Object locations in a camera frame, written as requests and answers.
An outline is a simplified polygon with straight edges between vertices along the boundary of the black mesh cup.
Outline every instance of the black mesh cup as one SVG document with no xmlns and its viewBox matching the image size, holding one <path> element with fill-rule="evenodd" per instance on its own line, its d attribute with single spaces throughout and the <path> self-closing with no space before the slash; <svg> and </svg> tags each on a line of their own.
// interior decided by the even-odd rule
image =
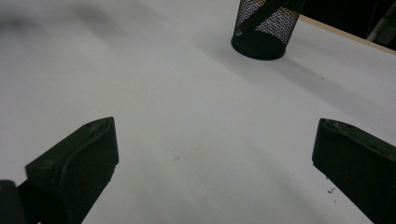
<svg viewBox="0 0 396 224">
<path fill-rule="evenodd" d="M 258 60 L 275 60 L 286 52 L 304 0 L 241 0 L 233 48 Z"/>
</svg>

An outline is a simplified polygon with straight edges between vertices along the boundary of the white table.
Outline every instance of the white table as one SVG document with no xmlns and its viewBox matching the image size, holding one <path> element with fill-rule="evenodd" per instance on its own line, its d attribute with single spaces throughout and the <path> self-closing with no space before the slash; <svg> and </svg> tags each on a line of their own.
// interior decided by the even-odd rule
<svg viewBox="0 0 396 224">
<path fill-rule="evenodd" d="M 50 2 L 0 30 L 1 179 L 112 116 L 120 164 L 85 224 L 371 223 L 311 155 L 320 118 L 396 145 L 395 55 L 299 21 L 282 59 L 249 59 L 238 0 Z"/>
</svg>

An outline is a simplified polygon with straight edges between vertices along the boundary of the white tabletop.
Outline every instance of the white tabletop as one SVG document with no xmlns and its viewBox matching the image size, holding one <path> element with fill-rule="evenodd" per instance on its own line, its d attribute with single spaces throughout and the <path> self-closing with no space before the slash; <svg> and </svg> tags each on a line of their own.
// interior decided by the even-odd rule
<svg viewBox="0 0 396 224">
<path fill-rule="evenodd" d="M 34 2 L 0 28 L 0 179 L 111 116 L 120 164 L 85 224 L 371 223 L 311 155 L 320 118 L 396 145 L 394 55 L 299 21 L 249 59 L 238 0 Z"/>
</svg>

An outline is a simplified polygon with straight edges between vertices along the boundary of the pen holder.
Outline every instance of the pen holder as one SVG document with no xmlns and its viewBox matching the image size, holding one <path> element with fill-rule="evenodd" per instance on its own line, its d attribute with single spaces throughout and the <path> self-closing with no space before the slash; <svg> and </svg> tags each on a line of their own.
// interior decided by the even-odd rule
<svg viewBox="0 0 396 224">
<path fill-rule="evenodd" d="M 304 0 L 241 0 L 233 48 L 258 60 L 275 60 L 286 52 Z"/>
</svg>

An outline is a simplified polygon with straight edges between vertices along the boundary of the mesh pen holder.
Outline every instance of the mesh pen holder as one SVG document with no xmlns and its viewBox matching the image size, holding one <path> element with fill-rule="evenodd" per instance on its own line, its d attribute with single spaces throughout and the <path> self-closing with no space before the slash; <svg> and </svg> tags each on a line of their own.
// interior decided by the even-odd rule
<svg viewBox="0 0 396 224">
<path fill-rule="evenodd" d="M 305 0 L 241 0 L 233 48 L 258 60 L 275 60 L 286 52 Z"/>
</svg>

